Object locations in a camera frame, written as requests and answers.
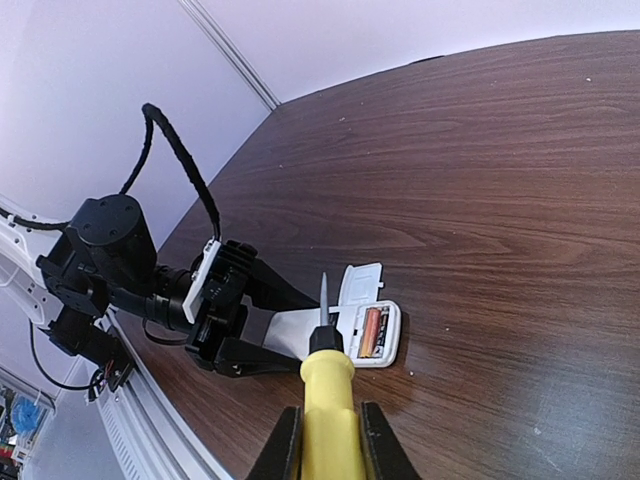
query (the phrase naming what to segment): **black cable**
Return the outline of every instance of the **black cable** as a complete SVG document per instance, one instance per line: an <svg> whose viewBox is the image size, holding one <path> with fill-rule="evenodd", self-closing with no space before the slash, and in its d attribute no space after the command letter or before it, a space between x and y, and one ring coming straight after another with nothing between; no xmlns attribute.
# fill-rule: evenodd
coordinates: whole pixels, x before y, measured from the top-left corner
<svg viewBox="0 0 640 480"><path fill-rule="evenodd" d="M33 220L27 220L22 218L19 215L13 214L4 208L0 207L0 216L4 218L9 218L13 215L13 223L16 225L20 225L21 227L30 228L31 230L41 230L41 231L52 231L52 230L60 230L61 232L64 228L69 224L69 222L61 222L61 223L42 223L35 222Z"/></svg>
<svg viewBox="0 0 640 480"><path fill-rule="evenodd" d="M104 373L102 372L102 370L96 370L93 373L93 375L91 375L91 378L89 379L89 383L94 383L94 382L97 382L98 380L100 380L100 384L102 384L102 382L105 380ZM89 403L95 402L98 399L98 396L102 393L102 390L99 390L96 392L96 388L99 389L100 385L97 385L96 387L89 389L89 392L87 394L87 400L89 401Z"/></svg>
<svg viewBox="0 0 640 480"><path fill-rule="evenodd" d="M191 267L189 267L189 273L195 272L198 268L200 268L200 264L204 259L204 253L200 252L196 258L191 262Z"/></svg>
<svg viewBox="0 0 640 480"><path fill-rule="evenodd" d="M160 130L162 130L164 137L167 139L169 145L171 145L171 148L173 149L173 153L175 154L178 161L182 164L187 177L189 177L189 180L195 187L196 192L198 193L198 197L204 204L204 208L206 209L207 214L209 215L209 218L211 220L211 224L213 225L214 236L216 239L219 239L220 213L218 212L218 208L216 207L216 202L211 196L211 192L207 188L207 184L204 182L204 180L202 179L202 175L198 171L198 167L196 166L193 157L182 143L182 140L180 140L180 137L176 133L167 117L158 107L150 103L146 103L142 106L142 113L144 115L146 128L144 145L142 147L142 152L140 154L140 158L138 159L138 163L135 165L133 171L131 172L131 175L122 186L120 193L126 194L129 191L129 189L133 185L133 182L135 182L136 178L140 174L142 167L147 161L147 158L149 157L149 152L151 151L151 141L153 139L153 123L155 122L158 127L160 127Z"/></svg>
<svg viewBox="0 0 640 480"><path fill-rule="evenodd" d="M56 387L62 388L64 390L71 390L72 392L82 392L84 390L89 390L91 388L97 387L98 385L100 385L100 383L102 383L103 378L101 376L98 377L98 380L91 382L89 385L83 385L83 386L65 385L64 383L60 383L57 380L53 379L47 372L45 372L44 368L42 368L42 364L40 363L40 360L38 359L38 355L36 354L36 337L35 337L36 332L35 332L35 329L33 328L33 323L31 323L31 320L29 320L29 330L31 333L30 335L31 336L31 355L33 355L33 360L34 362L36 362L36 367L38 367L38 370L40 370L40 373L42 373L44 378L49 380Z"/></svg>
<svg viewBox="0 0 640 480"><path fill-rule="evenodd" d="M148 321L149 321L148 318L142 319L142 330L144 330L145 337L147 337L147 339L151 340L153 343L157 343L158 345L162 345L164 347L179 347L181 345L187 344L187 340L189 338L188 336L185 338L172 339L172 338L160 338L150 334L149 331L147 330Z"/></svg>

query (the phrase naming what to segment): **white trim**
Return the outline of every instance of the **white trim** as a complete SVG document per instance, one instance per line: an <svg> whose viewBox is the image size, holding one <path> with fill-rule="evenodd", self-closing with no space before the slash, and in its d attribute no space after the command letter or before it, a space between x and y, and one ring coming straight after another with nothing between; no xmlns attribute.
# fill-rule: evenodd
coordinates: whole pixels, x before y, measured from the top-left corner
<svg viewBox="0 0 640 480"><path fill-rule="evenodd" d="M98 399L100 415L123 473L129 479L221 479L231 475L207 450L164 395L133 349L112 311L113 325L133 356L136 369L115 393Z"/></svg>
<svg viewBox="0 0 640 480"><path fill-rule="evenodd" d="M198 0L178 0L178 2L198 27L200 27L207 38L218 47L231 66L244 81L247 82L251 90L260 97L260 100L262 100L266 107L271 111L275 110L278 105L280 105L280 100L278 100L267 84L260 78L231 39L227 37L207 9Z"/></svg>

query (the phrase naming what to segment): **wood grain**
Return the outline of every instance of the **wood grain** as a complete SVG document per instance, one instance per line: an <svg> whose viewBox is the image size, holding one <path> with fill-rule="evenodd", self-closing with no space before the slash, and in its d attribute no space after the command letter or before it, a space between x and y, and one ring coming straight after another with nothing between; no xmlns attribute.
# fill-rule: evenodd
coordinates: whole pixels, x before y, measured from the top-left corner
<svg viewBox="0 0 640 480"><path fill-rule="evenodd" d="M640 477L639 47L553 38L331 88L272 114L211 186L226 238L309 294L384 264L401 351L354 389L424 478ZM209 234L195 205L162 260L189 265ZM238 477L303 401L294 375L222 378L125 326Z"/></svg>

